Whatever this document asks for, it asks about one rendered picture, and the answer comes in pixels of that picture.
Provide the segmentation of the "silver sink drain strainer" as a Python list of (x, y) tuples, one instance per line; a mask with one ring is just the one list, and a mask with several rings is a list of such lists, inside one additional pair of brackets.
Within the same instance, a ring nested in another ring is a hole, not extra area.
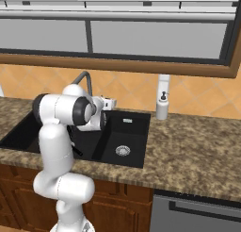
[(130, 154), (131, 150), (126, 145), (120, 145), (116, 148), (116, 154), (120, 157), (126, 157)]

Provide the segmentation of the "black kitchen sink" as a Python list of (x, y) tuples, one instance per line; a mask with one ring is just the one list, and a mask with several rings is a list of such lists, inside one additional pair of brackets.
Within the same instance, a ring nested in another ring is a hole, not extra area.
[[(104, 114), (107, 123), (102, 131), (80, 131), (77, 127), (68, 127), (71, 141), (83, 153), (79, 156), (73, 151), (74, 158), (143, 168), (151, 115), (117, 110)], [(39, 154), (39, 131), (40, 124), (30, 111), (0, 140), (0, 147)], [(128, 156), (116, 154), (120, 145), (130, 148)]]

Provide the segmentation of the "grey curved tap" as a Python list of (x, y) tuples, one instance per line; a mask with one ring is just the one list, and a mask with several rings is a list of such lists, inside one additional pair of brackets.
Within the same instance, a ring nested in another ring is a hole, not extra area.
[(73, 82), (72, 84), (79, 84), (82, 79), (85, 78), (87, 80), (87, 86), (88, 86), (88, 94), (92, 96), (92, 84), (91, 84), (91, 77), (89, 72), (84, 71), (82, 72)]

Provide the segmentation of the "brown wooden cupboard door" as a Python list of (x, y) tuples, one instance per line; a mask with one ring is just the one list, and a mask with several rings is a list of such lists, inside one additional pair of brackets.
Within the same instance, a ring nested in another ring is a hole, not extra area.
[(23, 230), (49, 232), (57, 222), (56, 202), (34, 192), (33, 180), (38, 172), (0, 164), (0, 188)]
[(96, 232), (149, 232), (153, 189), (94, 180), (95, 193), (83, 205)]

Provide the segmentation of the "white soap dispenser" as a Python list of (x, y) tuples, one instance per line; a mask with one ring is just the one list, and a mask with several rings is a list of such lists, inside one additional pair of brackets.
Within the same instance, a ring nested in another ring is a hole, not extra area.
[(156, 102), (156, 118), (158, 120), (166, 120), (168, 118), (169, 100), (168, 94), (163, 91)]

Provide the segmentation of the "wooden framed window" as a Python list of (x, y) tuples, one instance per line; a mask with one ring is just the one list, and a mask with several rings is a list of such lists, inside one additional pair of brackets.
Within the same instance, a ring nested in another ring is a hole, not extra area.
[(0, 63), (234, 78), (236, 6), (227, 22), (0, 18)]

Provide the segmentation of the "grey dishwasher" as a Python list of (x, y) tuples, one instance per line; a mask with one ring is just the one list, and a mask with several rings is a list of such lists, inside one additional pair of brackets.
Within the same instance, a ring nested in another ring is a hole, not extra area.
[(241, 232), (241, 202), (155, 189), (150, 232)]

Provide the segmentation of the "white window blinds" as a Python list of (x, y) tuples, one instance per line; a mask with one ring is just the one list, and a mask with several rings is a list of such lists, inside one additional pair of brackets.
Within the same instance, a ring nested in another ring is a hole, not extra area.
[(232, 21), (241, 0), (0, 0), (0, 18)]

